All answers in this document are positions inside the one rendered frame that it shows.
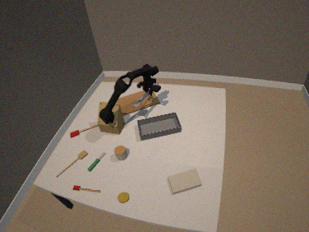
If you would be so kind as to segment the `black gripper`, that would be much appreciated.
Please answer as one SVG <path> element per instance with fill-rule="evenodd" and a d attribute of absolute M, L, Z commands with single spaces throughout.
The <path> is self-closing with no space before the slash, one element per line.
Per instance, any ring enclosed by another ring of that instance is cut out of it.
<path fill-rule="evenodd" d="M 150 79 L 149 81 L 143 81 L 143 82 L 140 81 L 136 86 L 138 88 L 141 88 L 142 86 L 143 87 L 142 90 L 144 90 L 145 92 L 149 91 L 148 95 L 150 96 L 152 96 L 153 91 L 158 92 L 161 89 L 160 85 L 152 85 L 152 79 Z"/>

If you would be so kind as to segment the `grey cylindrical jar with tan lid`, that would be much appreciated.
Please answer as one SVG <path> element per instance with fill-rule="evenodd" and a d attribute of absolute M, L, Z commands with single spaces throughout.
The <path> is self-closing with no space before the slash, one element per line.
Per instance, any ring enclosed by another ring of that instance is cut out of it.
<path fill-rule="evenodd" d="M 125 146 L 117 146 L 117 147 L 115 147 L 114 150 L 115 150 L 114 152 L 115 152 L 115 154 L 116 154 L 116 156 L 119 160 L 125 160 L 127 158 L 128 154 L 127 154 L 127 150 L 126 150 Z"/>

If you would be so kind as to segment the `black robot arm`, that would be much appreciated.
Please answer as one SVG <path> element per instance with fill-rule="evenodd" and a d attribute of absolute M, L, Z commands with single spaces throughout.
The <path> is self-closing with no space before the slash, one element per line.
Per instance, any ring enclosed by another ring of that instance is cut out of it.
<path fill-rule="evenodd" d="M 113 106 L 118 101 L 118 98 L 121 95 L 121 93 L 129 89 L 134 78 L 142 76 L 144 81 L 149 81 L 150 79 L 152 79 L 152 85 L 154 85 L 154 83 L 156 83 L 156 79 L 151 78 L 151 76 L 154 76 L 158 72 L 159 72 L 159 69 L 156 66 L 151 67 L 149 64 L 146 64 L 139 70 L 136 70 L 134 72 L 129 72 L 125 75 L 120 76 L 115 82 L 114 92 L 110 100 L 108 101 L 107 106 L 100 110 L 99 117 L 106 124 L 113 123 L 113 120 L 115 117 L 115 115 L 112 112 Z M 131 79 L 129 85 L 123 80 L 123 78 L 126 78 L 126 77 L 129 77 Z"/>

